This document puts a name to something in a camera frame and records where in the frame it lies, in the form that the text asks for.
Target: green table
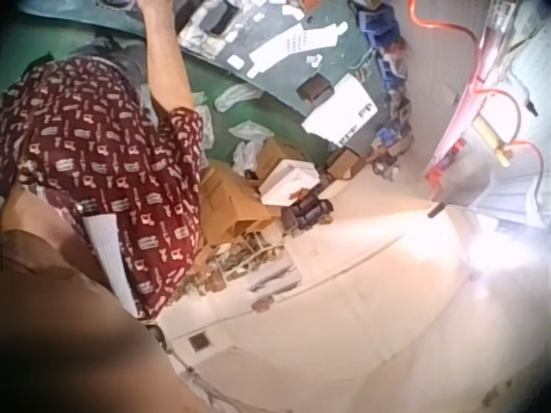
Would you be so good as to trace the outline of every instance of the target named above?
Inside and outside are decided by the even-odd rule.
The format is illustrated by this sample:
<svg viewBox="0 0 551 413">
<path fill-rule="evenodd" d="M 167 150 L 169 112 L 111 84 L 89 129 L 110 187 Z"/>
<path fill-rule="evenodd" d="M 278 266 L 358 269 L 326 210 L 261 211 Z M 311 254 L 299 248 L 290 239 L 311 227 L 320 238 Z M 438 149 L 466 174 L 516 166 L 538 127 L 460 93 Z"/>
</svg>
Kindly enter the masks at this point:
<svg viewBox="0 0 551 413">
<path fill-rule="evenodd" d="M 219 1 L 207 0 L 202 7 Z M 324 0 L 320 7 L 312 14 L 306 15 L 300 22 L 291 15 L 283 15 L 281 5 L 267 2 L 262 6 L 257 6 L 258 0 L 243 1 L 250 3 L 251 9 L 246 12 L 247 18 L 242 20 L 243 27 L 239 28 L 236 40 L 233 43 L 227 43 L 215 59 L 209 59 L 200 52 L 192 52 L 192 54 L 254 84 L 305 116 L 311 112 L 312 105 L 298 97 L 297 88 L 317 71 L 329 79 L 332 84 L 335 84 L 344 74 L 349 71 L 353 72 L 350 67 L 357 65 L 369 49 L 365 37 L 356 28 L 354 13 L 345 1 Z M 124 12 L 97 7 L 96 0 L 22 0 L 18 7 L 21 11 L 32 15 L 84 22 L 139 36 L 145 35 L 142 21 L 132 18 Z M 257 13 L 264 14 L 264 18 L 260 22 L 255 22 L 252 18 Z M 298 23 L 308 30 L 323 28 L 333 23 L 338 25 L 341 22 L 347 22 L 349 29 L 339 36 L 337 46 L 298 53 L 287 57 L 253 79 L 246 76 L 247 71 L 253 66 L 249 53 L 279 33 Z M 227 63 L 227 59 L 233 54 L 245 61 L 245 66 L 241 70 L 236 70 Z M 318 69 L 314 69 L 306 63 L 306 56 L 315 54 L 323 56 L 322 64 Z M 365 87 L 381 110 L 385 91 L 379 72 L 374 65 L 372 75 L 365 83 Z"/>
</svg>

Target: packaging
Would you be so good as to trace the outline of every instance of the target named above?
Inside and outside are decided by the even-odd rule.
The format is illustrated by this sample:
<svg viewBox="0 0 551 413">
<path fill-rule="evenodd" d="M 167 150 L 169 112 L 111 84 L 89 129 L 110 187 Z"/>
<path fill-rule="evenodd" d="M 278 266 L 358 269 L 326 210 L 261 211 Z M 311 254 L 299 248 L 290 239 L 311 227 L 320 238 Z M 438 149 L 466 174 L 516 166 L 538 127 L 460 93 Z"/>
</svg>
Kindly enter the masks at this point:
<svg viewBox="0 0 551 413">
<path fill-rule="evenodd" d="M 358 175 L 366 162 L 348 148 L 333 152 L 327 160 L 327 172 L 336 179 L 350 180 Z"/>
<path fill-rule="evenodd" d="M 199 191 L 201 229 L 208 244 L 232 243 L 252 225 L 274 218 L 249 181 L 226 163 L 209 162 Z"/>
<path fill-rule="evenodd" d="M 341 192 L 343 192 L 351 183 L 351 180 L 345 181 L 343 179 L 337 179 L 330 183 L 319 195 L 319 200 L 332 200 Z"/>
<path fill-rule="evenodd" d="M 289 207 L 303 191 L 308 192 L 319 183 L 319 173 L 311 162 L 285 159 L 278 163 L 260 186 L 262 203 Z"/>
<path fill-rule="evenodd" d="M 197 274 L 211 272 L 212 269 L 208 266 L 208 262 L 211 258 L 214 258 L 215 249 L 210 245 L 203 245 L 199 254 L 195 256 L 191 271 Z"/>
<path fill-rule="evenodd" d="M 283 159 L 306 161 L 298 146 L 279 138 L 267 138 L 262 150 L 257 156 L 258 180 L 263 182 Z"/>
</svg>

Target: maroon shirt with white print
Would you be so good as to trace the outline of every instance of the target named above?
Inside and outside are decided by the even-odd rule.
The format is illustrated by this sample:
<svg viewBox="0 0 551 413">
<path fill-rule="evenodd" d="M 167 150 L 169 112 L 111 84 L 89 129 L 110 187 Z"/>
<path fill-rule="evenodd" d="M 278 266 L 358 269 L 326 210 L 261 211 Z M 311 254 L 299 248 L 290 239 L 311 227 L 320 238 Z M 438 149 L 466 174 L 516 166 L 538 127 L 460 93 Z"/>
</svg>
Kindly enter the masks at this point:
<svg viewBox="0 0 551 413">
<path fill-rule="evenodd" d="M 14 182 L 82 217 L 115 213 L 143 317 L 155 317 L 193 264 L 202 119 L 177 108 L 156 129 L 116 67 L 93 58 L 41 65 L 3 95 L 0 195 Z"/>
</svg>

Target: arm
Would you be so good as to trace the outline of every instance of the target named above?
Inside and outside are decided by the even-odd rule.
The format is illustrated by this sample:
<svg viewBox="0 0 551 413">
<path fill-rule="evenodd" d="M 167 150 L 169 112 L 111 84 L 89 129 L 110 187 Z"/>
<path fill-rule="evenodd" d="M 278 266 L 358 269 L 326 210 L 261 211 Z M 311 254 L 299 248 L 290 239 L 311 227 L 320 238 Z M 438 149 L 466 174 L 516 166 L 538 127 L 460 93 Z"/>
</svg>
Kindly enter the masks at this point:
<svg viewBox="0 0 551 413">
<path fill-rule="evenodd" d="M 139 0 L 147 37 L 147 77 L 164 110 L 194 109 L 188 73 L 176 38 L 171 0 Z"/>
</svg>

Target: wall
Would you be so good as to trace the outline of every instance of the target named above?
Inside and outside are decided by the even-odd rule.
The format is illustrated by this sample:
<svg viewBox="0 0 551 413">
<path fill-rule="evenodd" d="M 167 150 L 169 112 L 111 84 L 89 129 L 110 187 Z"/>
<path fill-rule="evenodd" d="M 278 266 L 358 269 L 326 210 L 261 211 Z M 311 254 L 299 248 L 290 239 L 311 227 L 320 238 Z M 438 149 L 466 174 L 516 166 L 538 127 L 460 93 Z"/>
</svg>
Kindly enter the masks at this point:
<svg viewBox="0 0 551 413">
<path fill-rule="evenodd" d="M 410 124 L 416 142 L 412 166 L 421 176 L 438 147 L 456 104 L 474 68 L 474 47 L 465 35 L 446 29 L 420 28 L 409 18 L 406 0 L 390 2 L 408 45 L 406 82 L 412 101 Z M 421 19 L 453 22 L 479 37 L 485 25 L 488 0 L 419 0 Z"/>
</svg>

